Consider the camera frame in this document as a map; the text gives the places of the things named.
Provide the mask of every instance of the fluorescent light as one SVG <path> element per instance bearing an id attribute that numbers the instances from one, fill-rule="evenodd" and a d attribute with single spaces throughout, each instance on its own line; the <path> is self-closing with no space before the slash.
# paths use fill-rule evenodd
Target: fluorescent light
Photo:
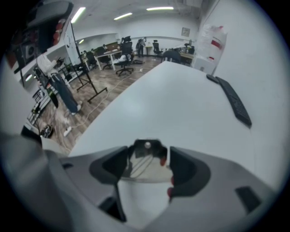
<path id="1" fill-rule="evenodd" d="M 172 6 L 162 6 L 162 7 L 147 8 L 146 10 L 174 10 L 174 8 Z"/>
<path id="2" fill-rule="evenodd" d="M 29 76 L 27 76 L 27 78 L 25 79 L 25 81 L 29 81 L 29 79 L 32 77 L 32 74 L 30 74 Z"/>
<path id="3" fill-rule="evenodd" d="M 124 17 L 126 17 L 126 16 L 131 15 L 131 14 L 132 14 L 132 13 L 123 14 L 123 15 L 117 17 L 117 18 L 114 18 L 114 20 L 118 20 L 118 19 L 124 18 Z"/>
<path id="4" fill-rule="evenodd" d="M 78 9 L 78 11 L 76 12 L 76 14 L 74 15 L 74 17 L 72 18 L 72 24 L 76 22 L 76 20 L 78 19 L 78 17 L 81 15 L 81 13 L 85 10 L 85 7 L 81 7 L 80 9 Z"/>

